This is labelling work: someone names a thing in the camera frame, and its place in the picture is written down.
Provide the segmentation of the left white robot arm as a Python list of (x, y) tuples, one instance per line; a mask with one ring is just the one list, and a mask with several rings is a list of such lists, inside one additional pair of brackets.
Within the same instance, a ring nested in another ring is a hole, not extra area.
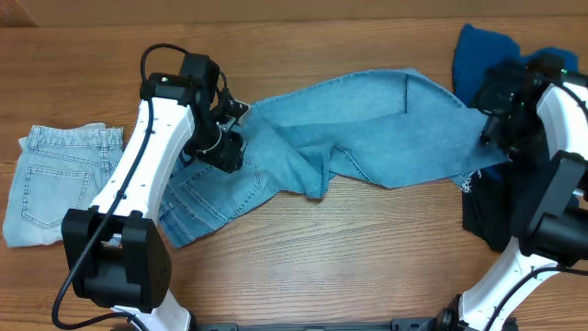
[(88, 209), (70, 209), (62, 221), (69, 274), (51, 319), (63, 330), (111, 318), (135, 330), (198, 327), (170, 290), (158, 209), (176, 161), (225, 173), (242, 167), (246, 143), (232, 128), (251, 107), (204, 54), (186, 51), (178, 74), (148, 74), (145, 63), (140, 72), (138, 119), (116, 170)]

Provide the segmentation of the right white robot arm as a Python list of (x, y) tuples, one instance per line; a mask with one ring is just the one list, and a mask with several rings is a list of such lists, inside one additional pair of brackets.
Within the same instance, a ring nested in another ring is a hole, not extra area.
[(481, 144), (506, 161), (463, 194), (463, 227), (499, 256), (436, 326), (514, 330), (516, 307), (587, 257), (587, 78), (552, 54), (506, 60), (486, 72), (472, 104), (487, 118)]

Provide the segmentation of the medium blue denim jeans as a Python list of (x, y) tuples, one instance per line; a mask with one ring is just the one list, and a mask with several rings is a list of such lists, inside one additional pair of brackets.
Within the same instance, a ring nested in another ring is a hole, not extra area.
[(325, 195), (333, 177), (385, 188), (469, 177), (505, 161), (479, 136), (485, 117), (413, 69), (337, 77), (254, 104), (240, 129), (243, 166), (225, 173), (196, 161), (177, 163), (159, 222), (183, 247), (290, 191)]

